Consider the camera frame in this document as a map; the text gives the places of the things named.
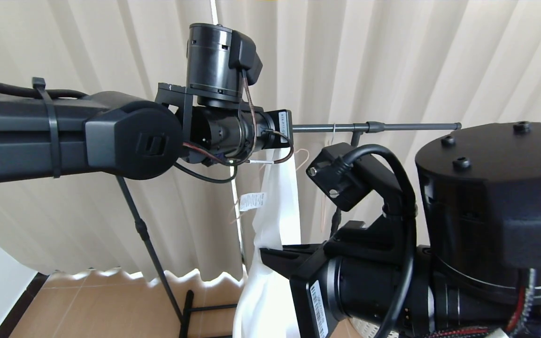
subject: black bolt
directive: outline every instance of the black bolt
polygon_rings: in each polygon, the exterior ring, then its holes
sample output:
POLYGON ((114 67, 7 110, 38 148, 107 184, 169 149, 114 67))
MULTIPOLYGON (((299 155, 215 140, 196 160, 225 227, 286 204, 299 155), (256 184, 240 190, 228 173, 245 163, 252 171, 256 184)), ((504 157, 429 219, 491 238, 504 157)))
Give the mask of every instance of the black bolt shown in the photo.
POLYGON ((521 121, 513 124, 513 130, 515 133, 527 133, 532 129, 532 124, 528 121, 521 121))
POLYGON ((471 167, 471 160, 466 157, 459 157, 452 161, 456 170, 465 170, 471 167))
POLYGON ((456 144, 456 140, 452 135, 442 137, 442 146, 451 147, 456 144))

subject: white label sticker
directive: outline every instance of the white label sticker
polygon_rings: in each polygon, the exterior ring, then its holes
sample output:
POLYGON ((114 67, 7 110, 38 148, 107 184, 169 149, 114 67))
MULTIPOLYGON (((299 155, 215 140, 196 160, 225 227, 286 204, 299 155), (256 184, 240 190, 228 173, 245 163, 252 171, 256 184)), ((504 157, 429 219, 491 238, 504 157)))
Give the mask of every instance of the white label sticker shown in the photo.
MULTIPOLYGON (((289 121, 287 121, 287 111, 279 111, 279 132, 289 137, 287 131, 289 130, 289 121)), ((281 137, 281 143, 287 143, 287 139, 281 137)))
POLYGON ((310 297, 314 306, 314 316, 316 317, 316 327, 318 328, 318 336, 325 338, 329 333, 327 327, 327 317, 325 316, 325 306, 323 305, 323 295, 320 293, 318 281, 310 287, 310 297))
POLYGON ((251 209, 258 209, 264 205, 266 201, 265 192, 253 192, 251 194, 241 195, 239 200, 239 211, 244 212, 251 209))

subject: laundry basket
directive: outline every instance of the laundry basket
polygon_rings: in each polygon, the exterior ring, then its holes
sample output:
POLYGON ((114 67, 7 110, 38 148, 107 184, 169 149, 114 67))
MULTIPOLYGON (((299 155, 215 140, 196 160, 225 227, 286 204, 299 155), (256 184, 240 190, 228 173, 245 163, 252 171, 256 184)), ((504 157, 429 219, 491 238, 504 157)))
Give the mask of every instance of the laundry basket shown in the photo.
MULTIPOLYGON (((379 327, 377 325, 361 321, 360 319, 350 318, 350 323, 363 338, 373 338, 379 327)), ((388 338, 398 338, 397 332, 391 332, 388 338)))

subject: white garment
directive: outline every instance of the white garment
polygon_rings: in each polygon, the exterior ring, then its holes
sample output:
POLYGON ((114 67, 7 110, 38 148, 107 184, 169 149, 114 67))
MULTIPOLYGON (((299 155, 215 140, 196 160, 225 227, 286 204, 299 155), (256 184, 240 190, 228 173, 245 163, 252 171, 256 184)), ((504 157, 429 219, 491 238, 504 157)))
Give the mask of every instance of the white garment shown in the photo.
MULTIPOLYGON (((286 156, 288 149, 268 150, 267 160, 286 156)), ((289 281, 266 267, 260 248, 281 249, 300 244, 298 184, 294 158, 268 165, 262 192, 266 203, 256 211, 253 227, 254 258, 239 298, 233 322, 234 338, 299 338, 298 322, 289 281)))

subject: curtain fold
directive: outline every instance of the curtain fold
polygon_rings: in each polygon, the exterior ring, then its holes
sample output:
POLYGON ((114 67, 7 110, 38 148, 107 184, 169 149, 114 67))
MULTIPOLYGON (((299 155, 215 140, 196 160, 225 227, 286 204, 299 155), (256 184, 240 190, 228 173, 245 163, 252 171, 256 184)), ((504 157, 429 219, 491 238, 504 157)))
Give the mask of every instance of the curtain fold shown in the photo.
MULTIPOLYGON (((219 23, 249 35, 264 68, 251 87, 266 110, 290 109, 294 123, 451 123, 541 121, 541 1, 242 1, 216 2, 219 23)), ((184 84, 189 24, 212 21, 208 0, 0 1, 0 81, 84 92, 118 90, 153 99, 158 82, 184 84)), ((363 135, 402 161, 418 189, 417 150, 445 131, 363 135)), ((347 133, 298 134, 311 161, 347 133)), ((305 158, 296 155, 296 164, 305 158)), ((193 167, 225 177, 228 169, 193 167)), ((335 207, 300 169, 303 242, 329 234, 335 207)), ((260 191, 258 165, 242 165, 238 194, 260 191)), ((211 279, 242 274, 229 184, 213 185, 171 169, 129 182, 165 268, 200 268, 211 279)), ((371 194, 347 220, 371 223, 371 194)), ((242 219, 246 263, 253 214, 242 219)), ((418 241, 427 243, 423 208, 418 241)), ((0 246, 41 272, 122 266, 154 276, 127 206, 109 175, 0 184, 0 246)))

